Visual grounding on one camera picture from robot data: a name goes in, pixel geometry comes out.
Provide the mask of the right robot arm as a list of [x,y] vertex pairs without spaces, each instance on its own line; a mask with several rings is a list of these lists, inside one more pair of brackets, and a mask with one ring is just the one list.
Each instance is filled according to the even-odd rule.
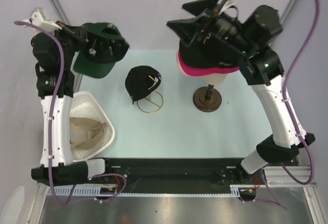
[[267,164],[288,161],[311,145],[315,135],[299,123],[288,94],[283,92],[284,69],[270,42],[282,32],[276,9],[258,6],[240,22],[226,13],[227,0],[197,0],[183,4],[192,17],[167,22],[179,37],[177,57],[190,76],[240,71],[259,98],[272,133],[239,163],[237,179],[248,184]]

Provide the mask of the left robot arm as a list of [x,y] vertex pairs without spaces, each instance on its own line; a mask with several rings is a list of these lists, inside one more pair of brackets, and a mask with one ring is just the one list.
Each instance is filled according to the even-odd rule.
[[32,53],[37,59],[38,97],[43,110],[43,151],[40,165],[31,177],[47,186],[85,184],[94,175],[103,183],[113,178],[104,159],[74,162],[70,146],[70,110],[73,99],[73,57],[88,41],[87,27],[56,21],[59,29],[35,35]]

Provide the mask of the magenta mesh cap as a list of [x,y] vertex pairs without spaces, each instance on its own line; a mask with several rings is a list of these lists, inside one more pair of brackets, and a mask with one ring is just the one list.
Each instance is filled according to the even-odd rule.
[[230,74],[233,72],[236,72],[239,70],[239,67],[235,67],[235,68],[205,68],[205,69],[199,69],[198,70],[202,70],[203,72],[206,73],[206,75],[210,75],[210,74]]

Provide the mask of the green brim black cap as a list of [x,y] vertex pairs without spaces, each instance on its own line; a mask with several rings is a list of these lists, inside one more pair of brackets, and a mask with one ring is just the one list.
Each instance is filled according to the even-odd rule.
[[104,78],[130,48],[112,23],[85,23],[88,42],[79,51],[73,70],[92,78]]

